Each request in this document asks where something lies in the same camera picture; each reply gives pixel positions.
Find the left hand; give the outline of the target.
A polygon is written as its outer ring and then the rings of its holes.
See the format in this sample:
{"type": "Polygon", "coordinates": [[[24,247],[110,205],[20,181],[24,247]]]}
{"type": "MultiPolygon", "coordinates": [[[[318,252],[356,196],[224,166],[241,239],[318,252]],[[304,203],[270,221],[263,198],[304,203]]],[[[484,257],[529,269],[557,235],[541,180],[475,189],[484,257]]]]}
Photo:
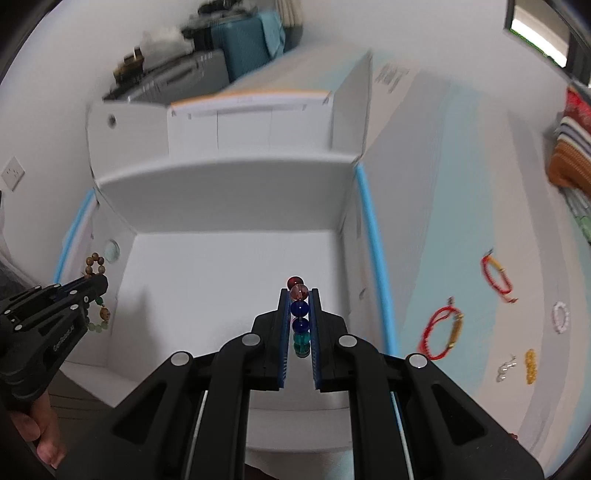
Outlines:
{"type": "Polygon", "coordinates": [[[57,413],[50,404],[49,393],[45,391],[36,399],[29,413],[10,412],[9,415],[26,442],[38,442],[36,454],[39,459],[57,469],[66,455],[66,448],[61,439],[57,413]]]}

